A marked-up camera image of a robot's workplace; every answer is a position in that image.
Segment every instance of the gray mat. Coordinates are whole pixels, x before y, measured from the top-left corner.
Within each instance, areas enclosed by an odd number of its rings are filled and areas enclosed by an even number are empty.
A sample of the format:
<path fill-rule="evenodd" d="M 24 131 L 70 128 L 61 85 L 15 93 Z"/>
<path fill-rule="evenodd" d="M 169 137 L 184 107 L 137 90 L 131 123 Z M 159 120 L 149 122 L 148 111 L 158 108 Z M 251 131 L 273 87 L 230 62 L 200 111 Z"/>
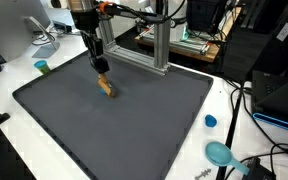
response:
<path fill-rule="evenodd" d="M 213 80 L 109 64 L 115 99 L 100 94 L 85 53 L 13 96 L 92 179 L 164 179 Z"/>

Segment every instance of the desk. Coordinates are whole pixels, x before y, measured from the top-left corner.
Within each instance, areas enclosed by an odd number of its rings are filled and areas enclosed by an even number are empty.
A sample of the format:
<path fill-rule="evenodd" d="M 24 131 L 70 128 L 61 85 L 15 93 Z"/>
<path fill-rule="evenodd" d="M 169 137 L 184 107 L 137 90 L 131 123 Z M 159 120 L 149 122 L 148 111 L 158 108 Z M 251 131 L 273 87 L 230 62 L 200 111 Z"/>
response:
<path fill-rule="evenodd" d="M 245 87 L 251 87 L 251 83 L 246 83 Z M 273 146 L 265 136 L 256 127 L 251 117 L 247 114 L 244 109 L 244 101 L 241 102 L 241 107 L 237 119 L 235 134 L 232 144 L 232 152 L 237 160 L 255 156 L 258 154 L 269 153 Z M 247 108 L 251 108 L 251 97 L 246 95 Z M 265 132 L 276 142 L 276 143 L 288 143 L 288 131 L 278 128 L 276 126 L 257 121 L 259 125 L 264 129 Z M 262 157 L 261 164 L 268 170 L 271 170 L 269 156 Z M 288 155 L 280 154 L 273 156 L 274 170 L 277 179 L 288 179 Z M 238 171 L 234 171 L 229 179 L 240 180 L 242 174 Z"/>
<path fill-rule="evenodd" d="M 223 32 L 226 35 L 229 35 L 229 33 L 231 32 L 232 28 L 233 28 L 233 21 L 235 22 L 237 17 L 239 16 L 242 8 L 237 7 L 235 8 L 235 10 L 233 10 L 233 14 L 234 16 L 230 16 L 227 20 L 226 23 L 223 27 Z M 192 41 L 196 41 L 199 42 L 200 39 L 199 38 L 190 38 L 190 40 Z M 154 46 L 154 40 L 148 39 L 148 38 L 141 38 L 140 36 L 137 36 L 135 38 L 135 42 L 138 44 L 142 44 L 142 45 L 146 45 L 146 46 Z M 176 42 L 175 44 L 173 44 L 171 42 L 170 44 L 170 52 L 176 53 L 176 54 L 180 54 L 183 56 L 187 56 L 187 57 L 191 57 L 194 59 L 198 59 L 201 61 L 206 61 L 206 62 L 210 62 L 213 63 L 216 59 L 216 57 L 218 56 L 218 53 L 220 52 L 220 48 L 217 47 L 216 45 L 212 45 L 210 47 L 210 49 L 206 52 L 205 55 L 201 55 L 197 50 L 190 50 L 188 48 L 185 48 L 186 45 L 189 45 L 185 42 Z"/>
<path fill-rule="evenodd" d="M 79 36 L 65 36 L 57 39 L 61 47 L 47 59 L 51 69 L 86 50 Z M 1 124 L 0 128 L 37 179 L 89 179 L 12 97 L 13 91 L 41 75 L 33 67 L 39 59 L 31 58 L 36 50 L 37 47 L 31 46 L 22 56 L 3 65 L 3 71 L 0 73 L 0 112 L 9 113 L 11 118 Z M 232 88 L 222 79 L 213 78 L 213 87 L 172 165 L 167 180 L 192 180 L 194 176 L 207 168 L 212 169 L 209 179 L 216 177 L 218 168 L 207 161 L 204 148 L 209 141 L 217 140 L 224 143 L 226 140 L 232 118 L 229 101 Z M 205 126 L 204 117 L 207 114 L 212 114 L 217 118 L 216 127 Z"/>

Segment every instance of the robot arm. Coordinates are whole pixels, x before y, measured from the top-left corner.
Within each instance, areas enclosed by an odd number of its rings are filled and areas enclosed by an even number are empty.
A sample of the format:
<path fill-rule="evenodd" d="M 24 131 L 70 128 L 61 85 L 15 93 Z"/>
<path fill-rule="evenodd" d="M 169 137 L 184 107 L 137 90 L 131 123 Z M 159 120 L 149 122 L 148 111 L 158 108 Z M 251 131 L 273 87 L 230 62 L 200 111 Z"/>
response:
<path fill-rule="evenodd" d="M 96 35 L 101 14 L 110 16 L 118 15 L 128 18 L 140 17 L 152 23 L 163 23 L 164 16 L 154 13 L 135 11 L 127 6 L 110 2 L 97 2 L 95 0 L 68 0 L 68 5 L 77 29 L 81 31 L 82 38 L 90 52 L 91 66 L 98 72 L 98 84 L 110 97 L 116 96 L 116 91 L 109 84 L 105 75 L 109 71 L 109 65 L 103 57 L 103 42 Z"/>

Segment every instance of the aluminum frame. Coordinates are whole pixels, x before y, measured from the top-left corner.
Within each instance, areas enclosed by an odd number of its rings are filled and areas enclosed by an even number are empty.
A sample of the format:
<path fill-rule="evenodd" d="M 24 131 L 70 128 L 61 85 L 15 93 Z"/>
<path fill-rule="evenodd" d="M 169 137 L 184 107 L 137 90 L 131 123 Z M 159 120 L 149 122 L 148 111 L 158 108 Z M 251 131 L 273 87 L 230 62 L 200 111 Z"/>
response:
<path fill-rule="evenodd" d="M 226 12 L 226 14 L 223 16 L 223 19 L 218 26 L 218 29 L 223 28 L 223 26 L 225 25 L 225 22 L 228 21 L 228 19 L 231 16 L 233 16 L 233 13 L 234 13 L 233 11 Z M 156 34 L 156 29 L 155 29 L 155 25 L 154 25 L 154 26 L 150 27 L 149 31 L 141 33 L 140 37 L 144 41 L 154 42 L 155 41 L 155 38 L 154 38 L 155 34 Z M 200 34 L 200 37 L 202 37 L 204 39 L 212 40 L 212 37 L 205 32 L 201 32 L 199 34 Z M 207 46 L 207 41 L 204 41 L 204 40 L 196 41 L 196 40 L 192 40 L 192 39 L 187 39 L 185 41 L 170 41 L 169 47 L 181 49 L 181 50 L 184 50 L 188 53 L 200 54 L 200 55 L 205 55 L 206 52 L 209 50 L 209 47 Z"/>
<path fill-rule="evenodd" d="M 155 24 L 154 58 L 118 46 L 113 34 L 110 20 L 100 21 L 98 35 L 103 40 L 104 56 L 118 58 L 134 66 L 155 74 L 165 75 L 168 72 L 170 20 L 163 24 Z"/>

